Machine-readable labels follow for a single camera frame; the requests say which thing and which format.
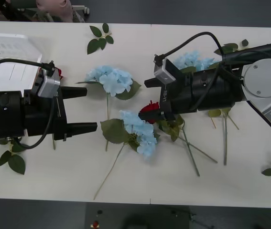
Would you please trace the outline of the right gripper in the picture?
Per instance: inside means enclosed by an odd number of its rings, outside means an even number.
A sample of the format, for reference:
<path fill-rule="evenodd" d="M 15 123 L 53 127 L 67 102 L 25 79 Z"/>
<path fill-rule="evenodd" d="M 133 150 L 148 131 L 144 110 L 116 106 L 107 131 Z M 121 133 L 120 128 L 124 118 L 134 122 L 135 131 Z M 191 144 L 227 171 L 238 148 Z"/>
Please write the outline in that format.
<path fill-rule="evenodd" d="M 163 85 L 157 78 L 151 78 L 144 81 L 147 88 L 161 87 L 160 110 L 148 112 L 139 112 L 141 120 L 149 121 L 174 121 L 180 114 L 194 113 L 191 109 L 194 103 L 192 91 L 192 72 L 183 74 L 182 80 L 177 80 L 171 84 Z"/>

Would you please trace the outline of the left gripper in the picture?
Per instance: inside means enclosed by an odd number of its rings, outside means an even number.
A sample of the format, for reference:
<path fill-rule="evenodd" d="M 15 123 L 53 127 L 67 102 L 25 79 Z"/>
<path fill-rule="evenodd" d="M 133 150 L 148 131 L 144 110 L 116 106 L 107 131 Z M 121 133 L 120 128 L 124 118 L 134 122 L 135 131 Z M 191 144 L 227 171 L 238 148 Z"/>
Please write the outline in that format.
<path fill-rule="evenodd" d="M 67 124 L 63 99 L 85 97 L 87 88 L 63 86 L 57 90 L 53 99 L 41 98 L 30 90 L 24 91 L 24 128 L 28 136 L 42 135 L 46 129 L 51 104 L 54 104 L 52 121 L 47 131 L 54 135 L 54 140 L 66 140 L 67 137 L 95 132 L 97 123 L 71 123 Z"/>

